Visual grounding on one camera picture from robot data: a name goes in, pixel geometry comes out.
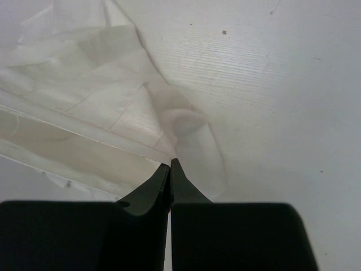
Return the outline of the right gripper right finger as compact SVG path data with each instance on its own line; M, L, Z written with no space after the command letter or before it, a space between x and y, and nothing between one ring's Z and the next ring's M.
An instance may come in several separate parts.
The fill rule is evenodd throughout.
M174 270L317 270L298 212L286 203L213 203L171 162Z

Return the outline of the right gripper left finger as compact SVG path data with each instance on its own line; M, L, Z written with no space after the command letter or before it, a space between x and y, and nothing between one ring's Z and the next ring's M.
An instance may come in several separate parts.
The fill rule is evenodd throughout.
M169 171L116 202L3 202L1 269L163 270Z

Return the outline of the white skirt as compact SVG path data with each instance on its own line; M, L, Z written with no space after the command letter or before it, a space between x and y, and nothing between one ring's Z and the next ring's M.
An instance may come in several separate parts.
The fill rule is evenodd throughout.
M158 73L117 1L1 2L1 155L118 199L173 159L227 186L205 114Z

